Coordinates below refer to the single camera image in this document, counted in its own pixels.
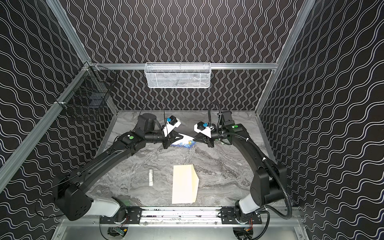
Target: wavy line wallpaper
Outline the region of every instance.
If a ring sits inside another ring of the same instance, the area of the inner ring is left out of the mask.
[[[262,111],[312,240],[384,239],[384,1],[318,0]]]
[[[111,96],[120,110],[165,109],[207,110],[220,101],[224,109],[255,110],[271,70],[213,70],[211,87],[160,89],[147,87],[144,71],[116,71]]]
[[[0,194],[0,239],[52,238],[61,214],[53,204],[55,176],[78,169],[95,157],[112,119],[109,108],[98,122],[77,122],[63,111]]]
[[[0,1],[0,166],[83,65],[45,0]]]
[[[60,0],[93,62],[276,62],[303,0]]]

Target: marble tabletop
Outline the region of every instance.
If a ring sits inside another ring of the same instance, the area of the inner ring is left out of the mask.
[[[161,124],[163,112],[153,113]],[[119,112],[116,124],[109,136],[108,148],[116,136],[132,130],[139,112]],[[199,121],[208,121],[206,111],[166,112],[174,115],[184,126],[193,126]],[[253,112],[233,112],[236,123],[242,123],[253,141],[267,154]],[[212,112],[212,122],[217,122],[217,113]],[[196,202],[172,204],[172,175],[174,165],[193,164],[199,177]],[[154,185],[148,186],[148,171],[153,169]],[[227,206],[249,194],[253,173],[244,157],[234,146],[215,142],[214,148],[196,143],[191,149],[169,147],[162,144],[147,144],[132,157],[122,161],[100,178],[89,193],[115,196],[127,205],[138,206]]]

